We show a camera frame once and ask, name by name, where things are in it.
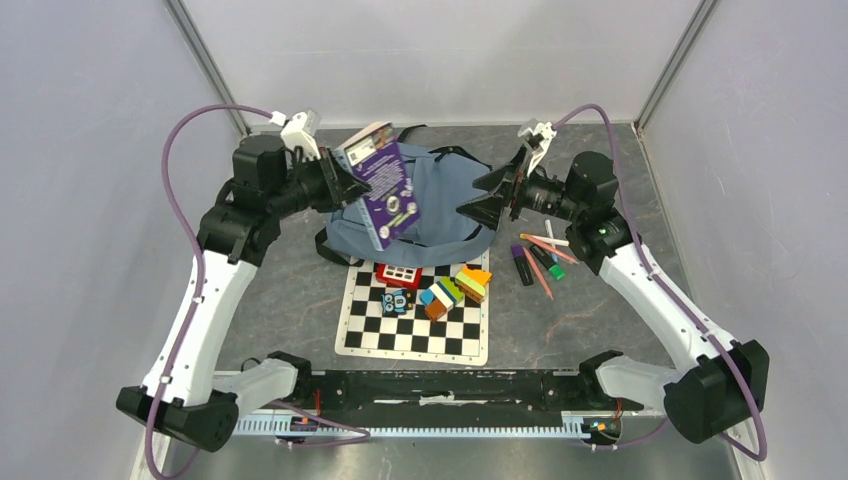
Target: book cover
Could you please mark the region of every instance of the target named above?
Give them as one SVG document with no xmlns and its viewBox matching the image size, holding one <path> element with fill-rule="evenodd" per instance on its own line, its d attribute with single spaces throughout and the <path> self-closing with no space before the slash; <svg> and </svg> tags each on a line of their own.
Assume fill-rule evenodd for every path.
<svg viewBox="0 0 848 480">
<path fill-rule="evenodd" d="M 383 251 L 418 220 L 412 178 L 406 174 L 391 123 L 373 123 L 335 151 L 339 163 L 371 186 L 357 200 L 374 248 Z"/>
</svg>

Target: black marker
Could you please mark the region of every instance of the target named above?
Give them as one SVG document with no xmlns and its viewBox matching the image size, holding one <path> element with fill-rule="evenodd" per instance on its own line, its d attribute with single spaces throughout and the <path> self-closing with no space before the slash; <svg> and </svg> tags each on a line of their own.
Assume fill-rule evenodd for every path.
<svg viewBox="0 0 848 480">
<path fill-rule="evenodd" d="M 562 280 L 565 278 L 565 272 L 562 271 L 562 267 L 554 262 L 554 259 L 548 255 L 548 252 L 542 250 L 542 248 L 538 245 L 530 245 L 530 253 L 539 260 L 539 263 L 541 263 L 548 272 L 550 272 L 551 276 L 554 277 L 554 280 Z"/>
<path fill-rule="evenodd" d="M 533 275 L 530 273 L 530 264 L 527 263 L 527 256 L 524 255 L 524 249 L 518 244 L 510 248 L 512 250 L 512 259 L 515 260 L 515 266 L 518 268 L 518 276 L 521 277 L 521 283 L 525 287 L 533 285 Z"/>
</svg>

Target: checkerboard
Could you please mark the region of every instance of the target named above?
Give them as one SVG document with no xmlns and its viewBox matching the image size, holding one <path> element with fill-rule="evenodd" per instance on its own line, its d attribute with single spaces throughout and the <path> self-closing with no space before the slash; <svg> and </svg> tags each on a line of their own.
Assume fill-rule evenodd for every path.
<svg viewBox="0 0 848 480">
<path fill-rule="evenodd" d="M 424 313 L 418 295 L 441 277 L 454 277 L 463 265 L 489 270 L 488 250 L 465 264 L 424 268 L 414 304 L 404 312 L 383 310 L 383 297 L 400 288 L 377 281 L 374 262 L 350 267 L 336 334 L 336 353 L 359 357 L 421 360 L 481 366 L 488 359 L 489 299 L 465 300 L 437 322 Z"/>
</svg>

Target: white wall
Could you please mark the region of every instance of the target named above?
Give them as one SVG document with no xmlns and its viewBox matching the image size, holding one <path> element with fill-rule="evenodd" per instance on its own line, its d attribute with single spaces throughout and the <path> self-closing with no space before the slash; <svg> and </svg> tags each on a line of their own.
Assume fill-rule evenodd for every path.
<svg viewBox="0 0 848 480">
<path fill-rule="evenodd" d="M 647 128 L 693 291 L 771 355 L 767 468 L 843 478 L 848 4 L 721 2 Z"/>
<path fill-rule="evenodd" d="M 361 126 L 633 120 L 698 0 L 185 3 L 239 102 Z"/>
<path fill-rule="evenodd" d="M 158 1 L 7 2 L 0 32 L 0 476 L 127 478 L 142 429 L 115 398 L 155 359 L 191 264 L 159 156 L 214 97 Z M 174 156 L 195 224 L 236 145 L 210 116 Z"/>
</svg>

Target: backpack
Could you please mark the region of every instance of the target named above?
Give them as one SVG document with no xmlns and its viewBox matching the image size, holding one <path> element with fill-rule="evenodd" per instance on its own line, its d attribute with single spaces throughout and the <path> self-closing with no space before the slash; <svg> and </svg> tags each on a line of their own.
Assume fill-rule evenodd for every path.
<svg viewBox="0 0 848 480">
<path fill-rule="evenodd" d="M 339 265 L 360 266 L 363 260 L 396 267 L 435 267 L 479 257 L 489 248 L 495 231 L 456 212 L 459 205 L 483 195 L 471 186 L 489 173 L 486 165 L 462 147 L 427 149 L 403 143 L 416 125 L 398 136 L 401 157 L 412 177 L 412 191 L 420 218 L 384 251 L 377 251 L 365 230 L 356 205 L 327 216 L 324 229 L 315 235 L 315 249 Z M 359 259 L 351 263 L 341 254 Z"/>
</svg>

